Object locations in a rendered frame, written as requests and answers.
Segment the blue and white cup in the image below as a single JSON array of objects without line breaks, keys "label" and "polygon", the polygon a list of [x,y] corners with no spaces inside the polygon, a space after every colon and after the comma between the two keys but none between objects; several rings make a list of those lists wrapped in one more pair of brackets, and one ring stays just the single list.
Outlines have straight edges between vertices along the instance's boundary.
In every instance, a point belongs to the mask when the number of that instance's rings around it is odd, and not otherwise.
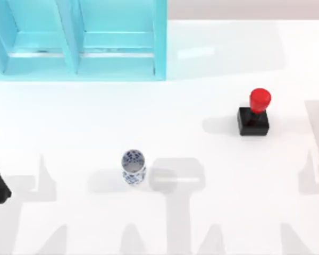
[{"label": "blue and white cup", "polygon": [[146,161],[141,151],[131,149],[126,151],[121,160],[122,176],[129,185],[140,184],[146,176]]}]

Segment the red and black stamp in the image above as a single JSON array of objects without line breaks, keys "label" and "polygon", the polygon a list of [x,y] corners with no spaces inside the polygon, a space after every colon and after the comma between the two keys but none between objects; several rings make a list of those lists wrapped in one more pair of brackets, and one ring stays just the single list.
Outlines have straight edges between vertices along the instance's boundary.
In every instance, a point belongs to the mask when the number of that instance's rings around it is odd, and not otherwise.
[{"label": "red and black stamp", "polygon": [[241,136],[266,136],[270,124],[266,109],[271,103],[271,94],[264,88],[256,88],[249,95],[249,106],[239,107],[237,122]]}]

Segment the light blue rack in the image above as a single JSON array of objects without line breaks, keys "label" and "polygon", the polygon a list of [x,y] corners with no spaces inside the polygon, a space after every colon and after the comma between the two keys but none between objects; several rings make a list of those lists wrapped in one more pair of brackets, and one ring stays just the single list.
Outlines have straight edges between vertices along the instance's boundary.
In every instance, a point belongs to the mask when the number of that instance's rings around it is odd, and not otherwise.
[{"label": "light blue rack", "polygon": [[0,81],[166,78],[168,0],[0,0]]}]

